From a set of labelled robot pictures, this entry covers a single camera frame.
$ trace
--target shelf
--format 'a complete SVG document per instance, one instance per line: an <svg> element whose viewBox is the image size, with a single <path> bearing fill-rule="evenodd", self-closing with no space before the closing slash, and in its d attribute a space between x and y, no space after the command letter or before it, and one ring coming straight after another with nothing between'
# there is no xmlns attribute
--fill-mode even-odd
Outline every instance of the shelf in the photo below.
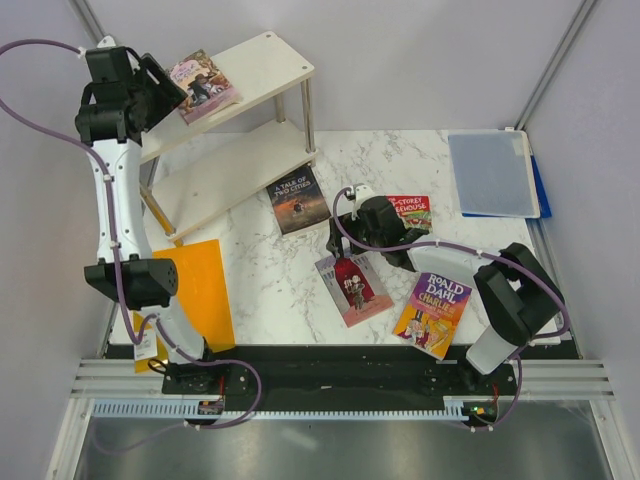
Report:
<svg viewBox="0 0 640 480"><path fill-rule="evenodd" d="M311 161L304 134L289 121L265 123L153 186L153 196L176 228L172 239L197 230L234 205ZM160 227L144 214L148 233Z"/></svg>
<svg viewBox="0 0 640 480"><path fill-rule="evenodd" d="M263 33L211 58L238 89L242 100L191 125L185 123L177 110L173 111L153 130L143 134L141 162L152 160L314 73L313 65L273 32Z"/></svg>

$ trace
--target shelf post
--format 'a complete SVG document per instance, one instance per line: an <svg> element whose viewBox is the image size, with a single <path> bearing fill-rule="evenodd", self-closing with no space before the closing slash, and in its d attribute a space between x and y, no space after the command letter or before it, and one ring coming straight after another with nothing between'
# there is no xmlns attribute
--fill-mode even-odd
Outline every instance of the shelf post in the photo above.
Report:
<svg viewBox="0 0 640 480"><path fill-rule="evenodd" d="M304 80L302 88L302 113L304 115L304 135L307 141L307 153L316 151L316 141L313 136L313 110L311 109L311 85L310 80Z"/></svg>
<svg viewBox="0 0 640 480"><path fill-rule="evenodd" d="M276 102L276 122L283 123L286 118L284 116L284 98L282 93L277 94L273 98Z"/></svg>
<svg viewBox="0 0 640 480"><path fill-rule="evenodd" d="M167 215L164 213L164 211L162 211L162 208L160 208L160 205L154 198L151 190L149 190L142 184L140 184L140 196L142 197L142 200L144 201L147 208L151 211L155 219L164 230L165 235L167 237L170 237L171 235L176 233L176 227L173 226ZM172 240L172 242L176 247L181 247L184 244L182 239Z"/></svg>

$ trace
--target white marble table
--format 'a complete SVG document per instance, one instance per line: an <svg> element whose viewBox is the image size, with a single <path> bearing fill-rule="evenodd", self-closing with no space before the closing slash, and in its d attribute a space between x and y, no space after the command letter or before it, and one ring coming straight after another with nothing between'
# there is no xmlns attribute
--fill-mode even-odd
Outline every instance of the white marble table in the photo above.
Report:
<svg viewBox="0 0 640 480"><path fill-rule="evenodd" d="M161 158L156 180L236 136L196 137ZM524 220L463 218L455 211L456 192L446 132L318 132L316 139L321 153L315 173L329 204L341 188L354 183L366 183L380 194L429 195L434 233L441 238L479 247L501 248L514 241L532 247ZM340 213L349 208L345 200ZM147 233L154 250L171 247L159 226L148 228ZM395 306L347 328L314 266L328 254L328 233L326 226L283 239L269 198L261 191L187 236L185 243L220 239L238 344L400 343L390 332L418 275L393 268L379 254L369 253ZM454 344L475 342L488 324L474 290ZM555 330L551 321L543 332ZM121 319L116 321L111 341L129 343Z"/></svg>

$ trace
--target wooden shelf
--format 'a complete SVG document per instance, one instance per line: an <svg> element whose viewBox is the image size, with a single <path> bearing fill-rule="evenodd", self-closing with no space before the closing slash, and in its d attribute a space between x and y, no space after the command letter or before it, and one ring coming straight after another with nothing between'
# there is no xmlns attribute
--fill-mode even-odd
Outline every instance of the wooden shelf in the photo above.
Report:
<svg viewBox="0 0 640 480"><path fill-rule="evenodd" d="M278 178L311 161L304 134L289 121L265 123L153 186L153 195L179 239ZM147 233L159 230L147 209Z"/></svg>
<svg viewBox="0 0 640 480"><path fill-rule="evenodd" d="M273 32L263 33L211 58L240 91L242 100L191 125L187 125L177 111L172 112L153 130L143 134L141 162L152 160L314 74L313 65ZM304 138L297 147L304 152ZM266 153L259 161L265 158L268 158ZM163 208L168 208L162 199L158 200Z"/></svg>

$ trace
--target wall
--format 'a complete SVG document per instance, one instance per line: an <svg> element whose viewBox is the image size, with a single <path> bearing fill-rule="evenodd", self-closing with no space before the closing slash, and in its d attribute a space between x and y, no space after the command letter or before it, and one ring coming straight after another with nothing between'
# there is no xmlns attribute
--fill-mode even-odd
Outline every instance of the wall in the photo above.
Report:
<svg viewBox="0 0 640 480"><path fill-rule="evenodd" d="M528 132L585 353L603 358L640 446L640 57L636 0L600 2Z"/></svg>
<svg viewBox="0 0 640 480"><path fill-rule="evenodd" d="M0 44L89 46L64 0L5 0ZM0 95L28 118L75 133L86 65L52 47L0 58ZM95 261L91 169L75 147L0 111L0 475L43 478L81 356L95 355L107 302L85 285Z"/></svg>
<svg viewBox="0 0 640 480"><path fill-rule="evenodd" d="M169 66L274 30L316 67L319 130L515 124L579 0L88 0L106 31ZM286 97L300 115L300 94ZM272 105L224 127L242 131Z"/></svg>

